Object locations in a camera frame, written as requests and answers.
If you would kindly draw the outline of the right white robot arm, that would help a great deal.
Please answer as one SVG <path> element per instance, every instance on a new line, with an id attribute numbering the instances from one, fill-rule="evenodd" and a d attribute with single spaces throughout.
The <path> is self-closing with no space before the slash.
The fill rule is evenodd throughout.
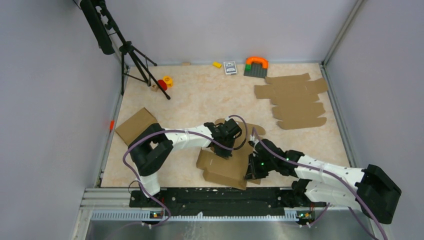
<path id="1" fill-rule="evenodd" d="M 245 179 L 264 179 L 275 171 L 297 178 L 291 185 L 299 206 L 325 202 L 361 210 L 385 225 L 392 223 L 401 189 L 377 165 L 345 167 L 320 161 L 296 150 L 283 151 L 268 139 L 251 137 Z"/>

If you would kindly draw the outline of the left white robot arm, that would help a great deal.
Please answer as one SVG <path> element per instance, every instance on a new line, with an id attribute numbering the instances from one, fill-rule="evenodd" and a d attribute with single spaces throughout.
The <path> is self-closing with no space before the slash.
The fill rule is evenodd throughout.
<path id="1" fill-rule="evenodd" d="M 245 141 L 239 146 L 235 146 L 235 141 L 247 132 L 247 124 L 239 125 L 233 115 L 222 123 L 205 122 L 192 128 L 170 129 L 159 123 L 151 124 L 127 150 L 137 170 L 136 180 L 142 186 L 141 200 L 149 207 L 160 202 L 157 172 L 172 151 L 210 148 L 215 155 L 228 159 L 233 151 L 244 146 Z"/>

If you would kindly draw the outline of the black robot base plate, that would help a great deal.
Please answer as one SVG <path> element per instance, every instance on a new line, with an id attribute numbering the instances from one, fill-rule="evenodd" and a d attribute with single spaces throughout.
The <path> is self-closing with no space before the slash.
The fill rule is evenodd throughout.
<path id="1" fill-rule="evenodd" d="M 304 194 L 287 187 L 196 188 L 168 187 L 152 200 L 140 190 L 130 194 L 131 208 L 160 208 L 165 205 L 171 216 L 259 217 L 282 216 L 289 208 L 325 207 L 325 202 L 311 202 Z"/>

